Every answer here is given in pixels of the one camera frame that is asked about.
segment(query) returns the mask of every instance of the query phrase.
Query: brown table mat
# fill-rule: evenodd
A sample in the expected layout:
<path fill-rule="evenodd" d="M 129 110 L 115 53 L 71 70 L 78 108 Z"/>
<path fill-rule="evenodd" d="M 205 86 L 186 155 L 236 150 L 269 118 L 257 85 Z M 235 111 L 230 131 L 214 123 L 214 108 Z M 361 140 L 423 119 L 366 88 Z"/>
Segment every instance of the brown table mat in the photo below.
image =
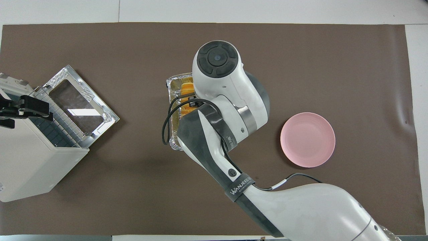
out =
<path fill-rule="evenodd" d="M 161 142 L 165 80 L 190 72 L 215 39 L 238 48 L 270 95 L 269 122 L 230 152 L 258 186 L 304 172 L 347 190 L 395 234 L 425 234 L 404 26 L 108 23 L 3 27 L 0 72 L 36 87 L 70 64 L 121 120 L 50 193 L 0 202 L 0 235 L 263 235 Z M 312 169 L 279 144 L 285 121 L 305 111 L 336 134 L 331 159 Z"/>

